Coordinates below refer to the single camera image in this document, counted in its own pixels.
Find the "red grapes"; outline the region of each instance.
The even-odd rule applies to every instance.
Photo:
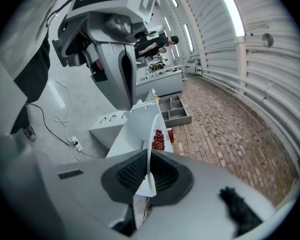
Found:
[[[152,148],[155,150],[165,150],[165,137],[161,130],[155,130],[153,137]]]

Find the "dark fabric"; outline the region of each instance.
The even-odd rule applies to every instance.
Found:
[[[21,128],[25,129],[29,126],[29,117],[26,106],[23,106],[19,115],[17,116],[11,130],[11,134],[16,134]]]
[[[148,41],[147,37],[145,36],[144,38],[140,39],[138,42],[135,43],[135,47],[138,47],[139,45],[141,45],[143,42]]]
[[[166,36],[159,36],[159,37],[153,38],[151,40],[144,41],[134,48],[135,58],[138,59],[143,56],[144,57],[154,56],[154,55],[158,54],[159,49],[161,47],[165,46],[167,44],[167,42],[168,42],[168,37],[166,37]],[[140,51],[143,51],[144,49],[146,49],[148,46],[152,45],[153,43],[156,43],[158,46],[142,55],[139,55]]]
[[[36,102],[46,87],[50,68],[50,44],[48,37],[47,32],[39,50],[14,80],[16,85],[26,95],[26,103]],[[27,108],[23,107],[14,122],[11,134],[15,134],[20,128],[26,128],[27,126],[29,126],[28,112]]]

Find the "power strip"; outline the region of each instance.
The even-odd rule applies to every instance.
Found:
[[[79,143],[77,137],[73,136],[71,140],[73,141],[74,144],[77,143],[77,144],[75,145],[75,147],[76,147],[76,149],[77,149],[79,152],[81,152],[81,151],[83,150],[83,148],[82,148],[82,146],[80,145],[80,143]]]

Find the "gray tray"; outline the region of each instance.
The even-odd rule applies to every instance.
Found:
[[[168,128],[192,122],[192,116],[189,115],[188,111],[185,109],[185,106],[180,100],[178,94],[171,97],[161,98],[159,101],[159,107],[165,126]]]

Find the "black pants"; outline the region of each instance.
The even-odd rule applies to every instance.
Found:
[[[14,80],[16,85],[26,95],[26,103],[36,102],[40,98],[48,81],[48,71],[50,68],[48,33],[39,50]],[[11,134],[17,133],[21,128],[27,128],[29,123],[27,108],[24,106],[14,122]]]

